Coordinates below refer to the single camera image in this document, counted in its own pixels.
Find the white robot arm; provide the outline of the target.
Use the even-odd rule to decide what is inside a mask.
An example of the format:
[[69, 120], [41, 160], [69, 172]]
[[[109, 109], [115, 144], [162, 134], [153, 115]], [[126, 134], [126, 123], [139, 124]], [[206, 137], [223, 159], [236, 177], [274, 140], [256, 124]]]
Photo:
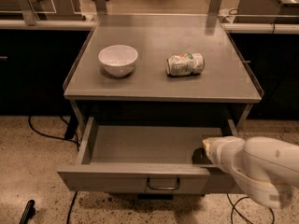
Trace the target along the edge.
[[254, 202], [269, 208], [292, 203], [292, 188], [299, 188], [298, 145], [268, 137], [226, 136], [205, 139], [203, 148]]

